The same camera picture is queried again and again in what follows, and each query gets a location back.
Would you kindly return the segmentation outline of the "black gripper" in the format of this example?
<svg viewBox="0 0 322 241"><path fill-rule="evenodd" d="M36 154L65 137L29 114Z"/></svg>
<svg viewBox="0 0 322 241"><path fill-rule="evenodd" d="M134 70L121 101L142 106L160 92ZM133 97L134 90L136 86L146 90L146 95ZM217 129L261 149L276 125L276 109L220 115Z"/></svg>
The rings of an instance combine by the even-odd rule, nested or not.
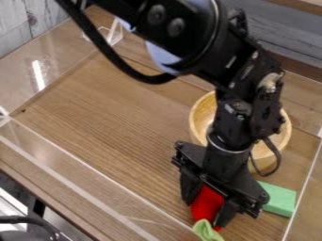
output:
<svg viewBox="0 0 322 241"><path fill-rule="evenodd" d="M181 198L189 205L200 188L207 185L221 197L224 204L213 219L215 227L224 227L240 214L256 218L268 203L268 193L249 174L247 159L251 148L227 150L215 144L200 146L185 141L173 145L172 164L180 172Z"/></svg>

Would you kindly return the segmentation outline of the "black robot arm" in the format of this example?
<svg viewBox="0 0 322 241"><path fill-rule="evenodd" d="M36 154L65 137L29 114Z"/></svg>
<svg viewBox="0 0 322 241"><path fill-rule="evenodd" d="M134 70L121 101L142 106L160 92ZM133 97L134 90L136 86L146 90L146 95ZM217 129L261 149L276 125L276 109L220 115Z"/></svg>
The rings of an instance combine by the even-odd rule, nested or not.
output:
<svg viewBox="0 0 322 241"><path fill-rule="evenodd" d="M163 73L148 77L117 56L97 32L97 49L137 80L163 83L192 74L215 86L215 117L205 145L177 142L183 201L196 219L223 228L236 214L257 217L268 193L256 183L251 151L279 133L283 70L247 32L247 16L221 0L92 0L145 40Z"/></svg>

